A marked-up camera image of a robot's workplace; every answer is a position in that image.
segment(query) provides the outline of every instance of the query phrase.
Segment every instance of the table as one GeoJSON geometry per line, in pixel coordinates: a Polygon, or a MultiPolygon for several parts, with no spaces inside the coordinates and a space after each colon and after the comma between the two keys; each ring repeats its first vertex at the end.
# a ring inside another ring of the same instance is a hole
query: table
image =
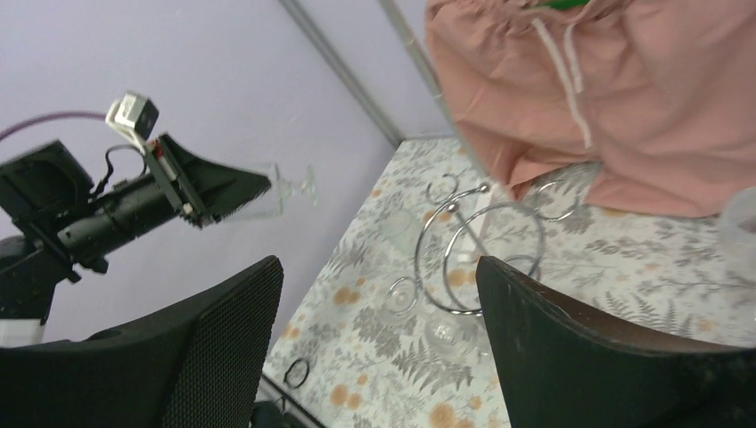
{"type": "MultiPolygon", "coordinates": [[[[596,171],[596,164],[581,164],[542,177],[543,183],[562,180],[539,196],[544,214],[570,206],[596,171]]],[[[379,225],[400,209],[428,218],[436,207],[426,200],[425,187],[441,186],[443,173],[457,174],[461,189],[480,183],[454,139],[399,147],[266,361],[265,373],[283,384],[296,358],[309,360],[307,381],[288,392],[326,426],[509,426],[491,359],[451,361],[428,350],[423,323],[432,313],[429,305],[403,325],[383,325],[375,315],[388,287],[413,272],[412,260],[382,239],[379,225]]],[[[443,194],[440,187],[434,191],[443,194]]],[[[471,214],[469,203],[463,208],[471,214]]],[[[490,219],[484,239],[499,258],[533,251],[532,220],[518,216],[500,210],[490,219]]],[[[437,238],[456,229],[449,216],[438,224],[432,234],[437,238]]],[[[440,241],[431,239],[426,247],[423,278],[441,298],[440,256],[433,256],[446,245],[440,241]]],[[[545,285],[640,325],[710,342],[754,344],[756,284],[727,272],[714,218],[580,206],[568,218],[546,223],[541,270],[545,285]]],[[[474,306],[474,264],[457,263],[448,277],[460,300],[474,306]]]]}

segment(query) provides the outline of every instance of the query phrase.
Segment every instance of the metal pole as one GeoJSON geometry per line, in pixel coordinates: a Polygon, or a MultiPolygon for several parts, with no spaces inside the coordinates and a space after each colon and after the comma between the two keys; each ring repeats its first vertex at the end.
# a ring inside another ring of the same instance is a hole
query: metal pole
{"type": "Polygon", "coordinates": [[[339,56],[325,37],[325,34],[312,21],[312,18],[310,18],[300,2],[298,0],[278,0],[278,3],[289,13],[289,16],[296,22],[310,43],[323,56],[323,59],[331,67],[331,70],[336,73],[344,86],[347,87],[359,105],[365,110],[365,113],[373,120],[373,123],[381,130],[386,139],[389,140],[389,143],[394,147],[399,147],[406,139],[404,134],[394,125],[389,116],[365,90],[365,87],[357,79],[357,76],[355,76],[349,66],[347,66],[347,63],[339,56]]]}
{"type": "Polygon", "coordinates": [[[483,168],[483,166],[481,165],[481,162],[474,155],[473,150],[470,148],[470,145],[467,143],[467,141],[465,141],[462,134],[456,128],[454,120],[451,117],[451,113],[448,110],[448,106],[444,102],[443,92],[441,91],[439,82],[436,79],[436,73],[433,71],[431,62],[425,56],[425,52],[423,52],[422,47],[419,46],[419,44],[417,43],[417,38],[415,37],[415,33],[412,31],[412,29],[407,24],[407,21],[404,19],[404,14],[402,14],[401,10],[397,6],[396,2],[394,2],[394,0],[379,0],[379,3],[381,3],[381,7],[383,8],[383,11],[386,13],[386,16],[389,18],[389,21],[391,22],[391,25],[394,27],[394,30],[399,35],[399,39],[404,45],[405,50],[407,50],[407,53],[412,58],[412,62],[415,64],[415,67],[420,72],[420,75],[423,76],[425,85],[428,87],[428,90],[431,92],[433,99],[436,101],[436,104],[441,108],[441,111],[443,111],[444,115],[447,118],[448,124],[452,127],[452,129],[454,129],[459,139],[459,143],[464,147],[464,150],[467,152],[467,155],[470,157],[470,161],[472,162],[472,165],[475,167],[475,169],[481,175],[481,177],[488,177],[489,176],[488,172],[486,172],[486,169],[483,168]]]}

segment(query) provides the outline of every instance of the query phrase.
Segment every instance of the pink drawstring bag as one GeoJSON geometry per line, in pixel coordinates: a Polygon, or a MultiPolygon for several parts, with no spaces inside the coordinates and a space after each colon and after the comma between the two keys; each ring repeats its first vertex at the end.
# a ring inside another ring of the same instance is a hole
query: pink drawstring bag
{"type": "Polygon", "coordinates": [[[601,161],[586,203],[682,217],[756,186],[756,1],[429,0],[444,98],[515,199],[601,161]]]}

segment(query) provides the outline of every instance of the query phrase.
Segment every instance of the black ring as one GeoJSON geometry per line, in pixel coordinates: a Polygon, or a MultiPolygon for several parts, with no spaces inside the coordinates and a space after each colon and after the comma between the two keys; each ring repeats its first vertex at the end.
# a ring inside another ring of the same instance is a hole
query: black ring
{"type": "Polygon", "coordinates": [[[307,381],[308,377],[309,377],[309,361],[306,358],[297,358],[289,366],[289,369],[286,370],[286,373],[283,375],[283,383],[286,383],[286,385],[289,388],[291,388],[293,390],[296,390],[297,388],[301,387],[307,381]],[[289,380],[289,375],[292,374],[292,370],[294,370],[294,367],[296,367],[297,365],[300,365],[300,364],[304,364],[305,365],[305,375],[304,375],[304,377],[302,378],[302,380],[299,383],[297,383],[296,385],[294,385],[289,380]]]}

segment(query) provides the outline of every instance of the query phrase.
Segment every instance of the green object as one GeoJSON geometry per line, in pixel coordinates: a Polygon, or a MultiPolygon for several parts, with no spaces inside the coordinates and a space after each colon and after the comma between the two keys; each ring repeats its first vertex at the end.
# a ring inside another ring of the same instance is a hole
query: green object
{"type": "Polygon", "coordinates": [[[556,9],[557,11],[566,11],[567,9],[571,9],[573,7],[584,6],[588,4],[589,1],[590,0],[554,0],[553,2],[531,6],[530,9],[534,7],[550,7],[552,9],[556,9]]]}

